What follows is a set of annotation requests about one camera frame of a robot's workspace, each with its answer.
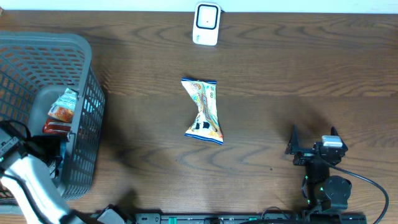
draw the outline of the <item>white wall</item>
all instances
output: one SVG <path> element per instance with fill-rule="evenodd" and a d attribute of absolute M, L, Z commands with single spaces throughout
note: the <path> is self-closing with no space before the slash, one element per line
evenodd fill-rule
<path fill-rule="evenodd" d="M 194 11 L 197 0 L 0 0 L 4 9 Z M 398 13 L 398 0 L 214 0 L 226 12 Z"/>

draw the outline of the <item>white device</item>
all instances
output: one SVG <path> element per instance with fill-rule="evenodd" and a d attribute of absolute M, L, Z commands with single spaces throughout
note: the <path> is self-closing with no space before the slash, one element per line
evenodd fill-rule
<path fill-rule="evenodd" d="M 214 3 L 201 2 L 195 10 L 192 40 L 196 44 L 216 45 L 220 28 L 221 8 Z"/>

